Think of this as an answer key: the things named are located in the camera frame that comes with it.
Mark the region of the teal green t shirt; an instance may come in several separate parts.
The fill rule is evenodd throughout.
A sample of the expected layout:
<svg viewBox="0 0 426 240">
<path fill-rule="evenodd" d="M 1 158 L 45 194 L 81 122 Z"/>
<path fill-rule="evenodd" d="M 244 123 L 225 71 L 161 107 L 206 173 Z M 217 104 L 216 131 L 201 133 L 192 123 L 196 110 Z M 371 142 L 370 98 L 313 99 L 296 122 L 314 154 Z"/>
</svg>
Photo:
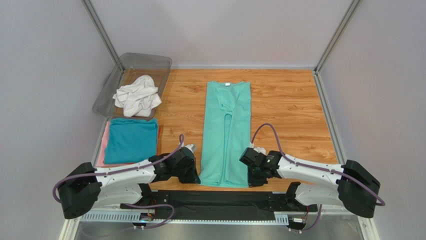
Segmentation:
<svg viewBox="0 0 426 240">
<path fill-rule="evenodd" d="M 248 168 L 240 158 L 250 145 L 250 135 L 250 83 L 208 82 L 199 175 L 203 186 L 249 186 Z"/>
</svg>

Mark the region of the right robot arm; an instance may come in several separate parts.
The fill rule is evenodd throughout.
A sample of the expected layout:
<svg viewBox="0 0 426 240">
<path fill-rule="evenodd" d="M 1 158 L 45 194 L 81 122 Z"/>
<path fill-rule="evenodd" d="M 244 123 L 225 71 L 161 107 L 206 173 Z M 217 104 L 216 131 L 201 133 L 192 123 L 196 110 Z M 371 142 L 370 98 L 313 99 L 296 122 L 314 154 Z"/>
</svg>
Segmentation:
<svg viewBox="0 0 426 240">
<path fill-rule="evenodd" d="M 327 164 L 296 158 L 280 151 L 266 153 L 261 147 L 248 147 L 240 157 L 249 176 L 264 185 L 270 178 L 300 180 L 288 188 L 290 199 L 304 205 L 334 205 L 372 218 L 379 199 L 380 182 L 359 162 Z"/>
</svg>

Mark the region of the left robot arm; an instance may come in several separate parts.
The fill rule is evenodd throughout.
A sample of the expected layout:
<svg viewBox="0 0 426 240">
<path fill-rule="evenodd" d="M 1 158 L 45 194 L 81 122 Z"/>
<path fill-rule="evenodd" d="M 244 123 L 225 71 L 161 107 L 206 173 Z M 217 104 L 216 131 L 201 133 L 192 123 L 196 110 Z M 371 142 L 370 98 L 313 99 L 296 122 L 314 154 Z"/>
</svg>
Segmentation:
<svg viewBox="0 0 426 240">
<path fill-rule="evenodd" d="M 199 184 L 194 144 L 185 145 L 171 153 L 118 167 L 94 167 L 90 162 L 80 164 L 53 188 L 65 219 L 75 219 L 93 208 L 119 205 L 135 209 L 154 203 L 150 183 L 176 177 L 182 184 Z"/>
</svg>

